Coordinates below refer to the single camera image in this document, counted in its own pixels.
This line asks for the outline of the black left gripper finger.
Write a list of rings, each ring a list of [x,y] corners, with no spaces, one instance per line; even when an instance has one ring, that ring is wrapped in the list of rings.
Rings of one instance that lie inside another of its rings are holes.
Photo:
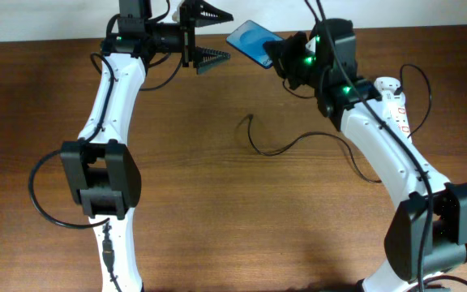
[[[227,52],[209,48],[195,48],[195,69],[198,75],[204,74],[213,67],[230,60],[231,55]]]
[[[234,20],[232,14],[214,7],[204,0],[197,0],[195,2],[195,12],[195,26],[198,28],[214,24],[222,24]]]

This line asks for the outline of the blue smartphone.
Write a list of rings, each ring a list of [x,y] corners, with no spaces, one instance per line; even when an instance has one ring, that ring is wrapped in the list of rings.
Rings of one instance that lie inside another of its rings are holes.
[[[226,37],[226,42],[264,69],[272,66],[272,60],[263,48],[267,41],[283,38],[252,20],[245,21]]]

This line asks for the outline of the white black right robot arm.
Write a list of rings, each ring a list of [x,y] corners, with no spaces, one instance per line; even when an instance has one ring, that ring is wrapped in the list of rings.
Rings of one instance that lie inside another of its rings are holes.
[[[391,112],[399,84],[358,74],[356,36],[345,19],[319,21],[263,49],[292,88],[314,89],[319,111],[369,161],[395,214],[384,239],[385,261],[358,291],[424,291],[467,263],[467,183],[454,184],[415,148]]]

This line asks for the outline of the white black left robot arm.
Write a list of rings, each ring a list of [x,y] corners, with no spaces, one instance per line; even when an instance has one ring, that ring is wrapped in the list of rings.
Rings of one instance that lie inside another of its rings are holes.
[[[127,143],[150,62],[156,54],[180,54],[180,67],[203,74],[230,58],[195,43],[197,28],[229,22],[230,13],[200,0],[182,1],[176,13],[176,20],[166,23],[153,17],[149,1],[120,0],[97,54],[101,81],[92,112],[77,140],[61,147],[72,198],[97,240],[104,291],[144,290],[133,235],[142,179]]]

